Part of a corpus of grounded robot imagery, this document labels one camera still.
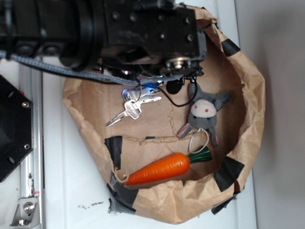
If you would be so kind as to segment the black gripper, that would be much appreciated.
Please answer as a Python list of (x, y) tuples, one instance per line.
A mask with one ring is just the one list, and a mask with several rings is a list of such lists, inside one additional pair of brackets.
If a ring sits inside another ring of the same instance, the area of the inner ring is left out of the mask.
[(173, 0), (105, 0), (107, 69), (146, 76), (201, 76), (206, 37), (195, 10)]

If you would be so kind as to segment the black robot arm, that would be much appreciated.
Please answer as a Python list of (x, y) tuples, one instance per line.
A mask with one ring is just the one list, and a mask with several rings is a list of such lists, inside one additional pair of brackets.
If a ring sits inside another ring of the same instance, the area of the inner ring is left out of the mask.
[(202, 75), (204, 31), (195, 11), (173, 0), (3, 0), (0, 48), (55, 56), (76, 71), (145, 76)]

